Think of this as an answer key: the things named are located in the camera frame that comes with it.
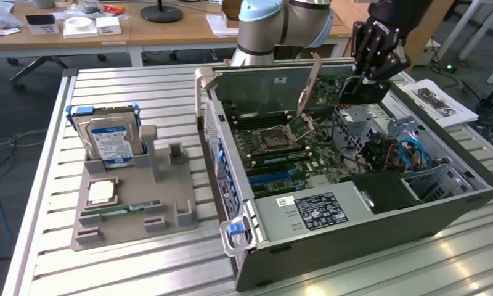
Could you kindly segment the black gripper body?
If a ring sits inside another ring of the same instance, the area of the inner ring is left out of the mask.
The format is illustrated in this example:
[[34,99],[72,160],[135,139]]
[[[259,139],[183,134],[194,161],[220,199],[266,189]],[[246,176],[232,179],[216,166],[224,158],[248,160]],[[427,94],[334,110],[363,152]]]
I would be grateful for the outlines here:
[[375,51],[372,47],[390,49],[402,44],[406,48],[408,36],[419,26],[431,4],[431,1],[379,1],[370,5],[368,21],[372,21],[374,28],[368,46],[371,71]]

